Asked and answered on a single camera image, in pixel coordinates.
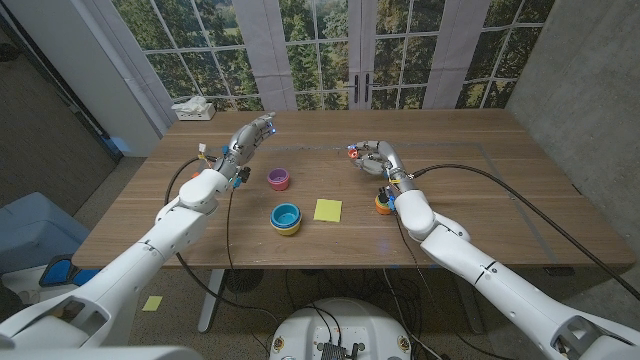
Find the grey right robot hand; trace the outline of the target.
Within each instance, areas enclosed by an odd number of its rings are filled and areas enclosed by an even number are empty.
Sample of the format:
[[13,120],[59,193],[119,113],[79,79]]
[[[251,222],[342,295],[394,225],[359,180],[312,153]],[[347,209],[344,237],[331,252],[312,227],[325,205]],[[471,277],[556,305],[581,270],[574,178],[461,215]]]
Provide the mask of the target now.
[[386,141],[368,140],[347,146],[356,167],[371,175],[384,175],[400,193],[416,190],[399,155]]

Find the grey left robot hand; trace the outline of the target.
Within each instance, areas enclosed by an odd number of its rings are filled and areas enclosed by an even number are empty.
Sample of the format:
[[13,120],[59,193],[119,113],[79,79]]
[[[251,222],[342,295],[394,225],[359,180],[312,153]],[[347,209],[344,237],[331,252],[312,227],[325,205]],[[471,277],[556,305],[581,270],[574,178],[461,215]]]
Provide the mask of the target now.
[[228,150],[214,164],[214,170],[227,179],[234,178],[251,160],[256,149],[276,130],[275,112],[266,113],[236,131],[228,144]]

